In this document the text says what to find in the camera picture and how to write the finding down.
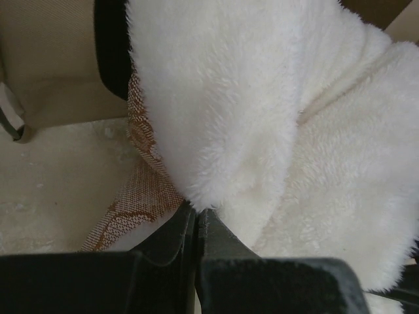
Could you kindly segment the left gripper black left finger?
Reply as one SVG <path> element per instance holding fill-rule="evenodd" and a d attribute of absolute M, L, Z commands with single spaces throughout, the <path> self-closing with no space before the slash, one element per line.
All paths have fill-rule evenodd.
<path fill-rule="evenodd" d="M 192 313 L 196 213 L 182 203 L 126 252 L 1 258 L 2 313 Z"/>

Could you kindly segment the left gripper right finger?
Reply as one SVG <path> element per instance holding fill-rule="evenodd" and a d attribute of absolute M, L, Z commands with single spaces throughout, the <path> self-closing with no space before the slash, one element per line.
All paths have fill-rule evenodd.
<path fill-rule="evenodd" d="M 195 287 L 203 313 L 368 313 L 359 281 L 336 258 L 262 258 L 205 210 Z"/>

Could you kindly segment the beige pet tent fabric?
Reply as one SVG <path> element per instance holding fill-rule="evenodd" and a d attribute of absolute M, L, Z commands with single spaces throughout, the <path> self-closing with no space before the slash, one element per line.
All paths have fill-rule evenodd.
<path fill-rule="evenodd" d="M 338 1 L 2 1 L 1 61 L 34 128 L 113 116 L 136 70 L 163 153 L 418 140 L 418 48 Z"/>

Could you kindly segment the pink patterned pillow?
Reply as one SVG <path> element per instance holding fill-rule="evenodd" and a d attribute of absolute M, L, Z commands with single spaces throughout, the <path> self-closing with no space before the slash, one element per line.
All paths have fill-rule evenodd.
<path fill-rule="evenodd" d="M 418 240 L 418 47 L 338 1 L 129 1 L 139 162 L 84 251 L 126 250 L 183 200 L 263 257 L 347 262 L 402 313 Z"/>

